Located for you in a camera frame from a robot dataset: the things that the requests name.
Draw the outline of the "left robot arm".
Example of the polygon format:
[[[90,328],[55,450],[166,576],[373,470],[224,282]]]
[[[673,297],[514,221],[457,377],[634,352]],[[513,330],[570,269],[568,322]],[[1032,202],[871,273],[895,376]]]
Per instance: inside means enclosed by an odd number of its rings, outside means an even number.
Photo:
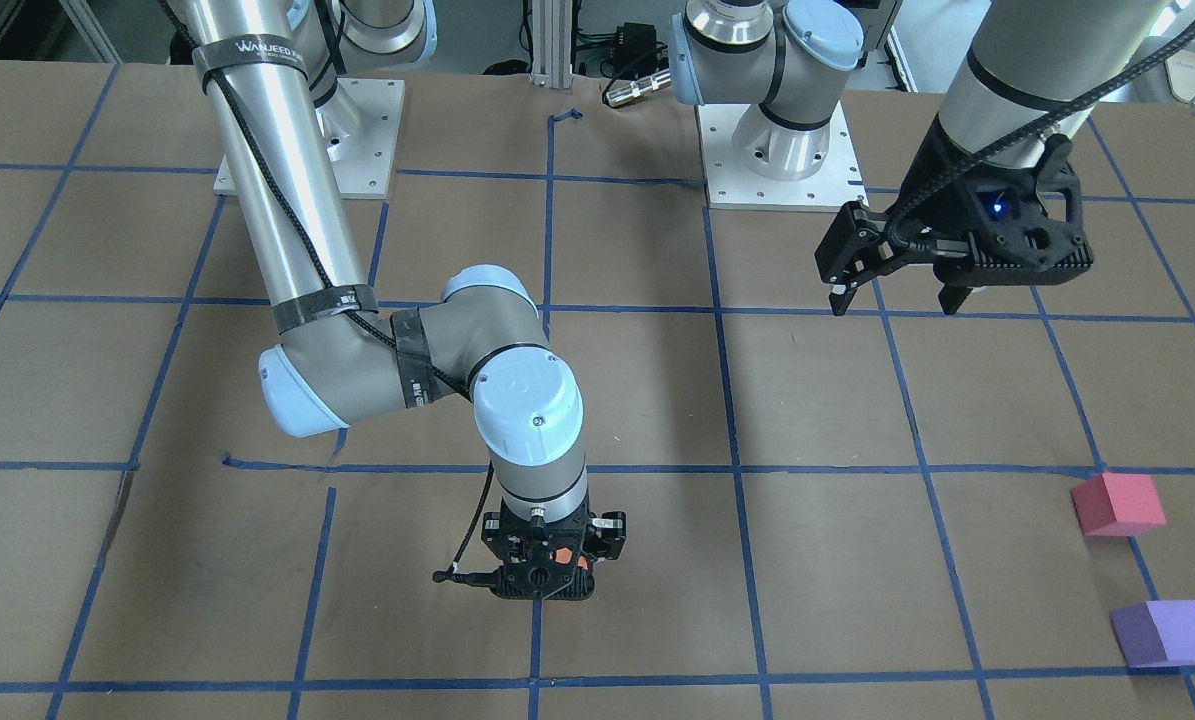
[[[1089,110],[1195,38],[1136,47],[1162,1],[995,1],[900,184],[875,211],[845,201],[815,251],[834,314],[862,284],[911,264],[940,281],[945,314],[980,287],[1053,287],[1093,264],[1071,165]],[[865,47],[835,1],[690,1],[673,18],[679,101],[739,104],[737,149],[761,176],[820,168],[848,73]]]

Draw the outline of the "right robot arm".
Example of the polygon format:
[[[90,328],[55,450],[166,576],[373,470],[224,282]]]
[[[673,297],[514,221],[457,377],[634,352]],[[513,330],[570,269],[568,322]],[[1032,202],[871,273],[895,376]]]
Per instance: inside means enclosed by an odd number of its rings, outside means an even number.
[[[274,419],[314,436],[468,398],[504,492],[505,562],[615,559],[621,512],[589,510],[582,392],[514,273],[468,266],[437,304],[379,314],[310,96],[312,47],[277,1],[164,1],[217,110],[281,340],[259,359]]]

